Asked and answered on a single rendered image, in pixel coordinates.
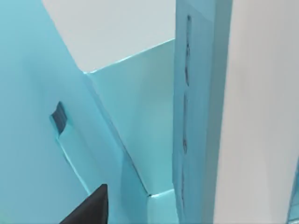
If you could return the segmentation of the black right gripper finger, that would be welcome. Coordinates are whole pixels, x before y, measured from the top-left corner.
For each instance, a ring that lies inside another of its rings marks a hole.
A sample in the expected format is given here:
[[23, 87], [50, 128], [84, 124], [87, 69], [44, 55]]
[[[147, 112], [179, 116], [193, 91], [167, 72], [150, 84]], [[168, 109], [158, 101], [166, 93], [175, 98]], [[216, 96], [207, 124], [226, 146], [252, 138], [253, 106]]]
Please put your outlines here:
[[108, 187], [100, 185], [59, 224], [108, 224]]

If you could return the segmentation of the white book with blue spine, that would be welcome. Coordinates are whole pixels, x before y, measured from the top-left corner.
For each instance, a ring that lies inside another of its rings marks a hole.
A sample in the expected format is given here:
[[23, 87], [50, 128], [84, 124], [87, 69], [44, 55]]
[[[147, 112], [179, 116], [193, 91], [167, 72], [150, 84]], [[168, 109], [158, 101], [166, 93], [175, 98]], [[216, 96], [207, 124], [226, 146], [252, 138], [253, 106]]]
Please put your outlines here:
[[176, 0], [179, 224], [299, 224], [299, 0]]

